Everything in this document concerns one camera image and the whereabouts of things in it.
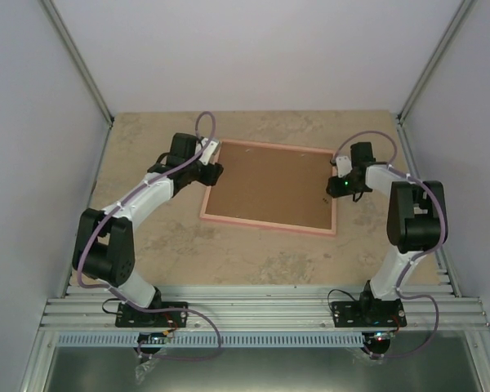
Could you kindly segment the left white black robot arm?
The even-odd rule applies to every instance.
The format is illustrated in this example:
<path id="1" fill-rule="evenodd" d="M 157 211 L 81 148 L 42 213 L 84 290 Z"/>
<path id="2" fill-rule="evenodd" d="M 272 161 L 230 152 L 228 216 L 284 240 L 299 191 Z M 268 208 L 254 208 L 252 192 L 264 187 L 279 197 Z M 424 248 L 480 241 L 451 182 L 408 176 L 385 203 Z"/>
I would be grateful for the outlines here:
<path id="1" fill-rule="evenodd" d="M 80 216 L 72 265 L 78 285 L 104 288 L 134 308 L 135 317 L 153 326 L 163 315 L 162 294 L 136 271 L 135 233 L 158 207 L 194 182 L 213 186 L 223 172 L 213 157 L 214 138 L 176 133 L 171 147 L 143 179 L 119 200 Z"/>

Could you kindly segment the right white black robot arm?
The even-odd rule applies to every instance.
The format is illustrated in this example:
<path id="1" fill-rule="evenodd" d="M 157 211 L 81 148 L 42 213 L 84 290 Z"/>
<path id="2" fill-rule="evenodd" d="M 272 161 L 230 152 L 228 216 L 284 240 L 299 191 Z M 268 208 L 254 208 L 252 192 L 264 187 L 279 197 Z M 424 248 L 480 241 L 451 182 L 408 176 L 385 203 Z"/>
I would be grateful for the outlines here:
<path id="1" fill-rule="evenodd" d="M 419 262 L 448 238 L 443 184 L 419 180 L 391 163 L 377 161 L 369 142 L 351 145 L 348 156 L 335 154 L 331 164 L 336 169 L 327 183 L 332 198 L 350 196 L 358 202 L 372 191 L 388 198 L 390 242 L 383 264 L 359 298 L 328 303 L 333 322 L 336 327 L 404 327 L 402 286 Z"/>

